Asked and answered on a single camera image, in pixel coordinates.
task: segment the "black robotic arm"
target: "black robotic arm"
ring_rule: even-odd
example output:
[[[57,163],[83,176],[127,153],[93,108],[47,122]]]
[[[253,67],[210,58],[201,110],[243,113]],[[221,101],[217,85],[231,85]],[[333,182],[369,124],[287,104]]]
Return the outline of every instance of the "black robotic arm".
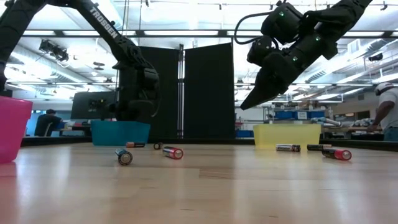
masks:
[[[0,91],[6,82],[4,69],[34,15],[46,4],[76,9],[108,43],[118,61],[119,99],[110,106],[120,121],[149,122],[159,107],[159,76],[140,48],[122,36],[90,0],[10,0],[0,18]]]
[[[341,0],[329,9],[308,11],[304,15],[293,5],[279,1],[272,12],[242,18],[235,28],[238,44],[253,42],[248,62],[261,67],[254,89],[243,101],[246,110],[283,94],[289,85],[320,56],[327,60],[337,53],[337,41],[361,18],[372,0]],[[265,16],[261,27],[262,37],[240,42],[236,32],[248,17]],[[281,44],[293,43],[279,49]]]

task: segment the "battery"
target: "battery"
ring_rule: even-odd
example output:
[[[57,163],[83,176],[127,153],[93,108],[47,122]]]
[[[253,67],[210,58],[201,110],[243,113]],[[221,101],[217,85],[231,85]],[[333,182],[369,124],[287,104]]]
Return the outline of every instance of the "battery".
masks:
[[[127,166],[132,161],[132,154],[125,149],[115,150],[116,155],[118,155],[119,163],[123,166]]]
[[[352,153],[349,150],[341,149],[323,149],[322,154],[331,159],[339,159],[342,161],[348,161],[352,158]]]
[[[292,144],[277,144],[276,151],[300,152],[301,146]]]
[[[176,147],[165,146],[163,155],[172,159],[181,159],[184,156],[184,151]]]
[[[154,144],[154,149],[159,150],[163,148],[163,143],[158,142]]]
[[[126,147],[145,147],[144,142],[127,142]]]
[[[308,151],[322,151],[322,149],[330,149],[331,145],[307,145]]]

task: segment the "blue storage container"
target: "blue storage container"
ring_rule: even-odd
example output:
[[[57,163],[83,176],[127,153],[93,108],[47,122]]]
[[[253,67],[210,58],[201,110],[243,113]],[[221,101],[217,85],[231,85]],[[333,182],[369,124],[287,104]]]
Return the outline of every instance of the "blue storage container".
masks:
[[[237,130],[236,137],[237,138],[253,138],[253,131],[250,130]]]
[[[92,121],[95,146],[125,146],[127,142],[148,142],[150,124],[136,121]]]
[[[293,111],[276,111],[275,119],[293,119]]]
[[[309,113],[309,118],[323,118],[325,117],[325,112],[324,111],[310,111]]]

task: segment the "yellow bin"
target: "yellow bin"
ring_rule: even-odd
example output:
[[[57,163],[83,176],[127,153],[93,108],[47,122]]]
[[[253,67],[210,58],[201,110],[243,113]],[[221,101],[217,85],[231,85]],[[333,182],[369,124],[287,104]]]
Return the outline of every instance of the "yellow bin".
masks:
[[[276,144],[319,144],[319,124],[258,124],[253,127],[256,149],[275,150]]]

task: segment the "pink bin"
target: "pink bin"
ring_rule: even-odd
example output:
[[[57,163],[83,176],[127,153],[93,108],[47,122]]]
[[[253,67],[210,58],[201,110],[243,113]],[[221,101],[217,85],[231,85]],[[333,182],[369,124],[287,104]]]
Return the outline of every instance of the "pink bin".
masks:
[[[0,96],[0,164],[17,157],[32,107],[30,101]]]

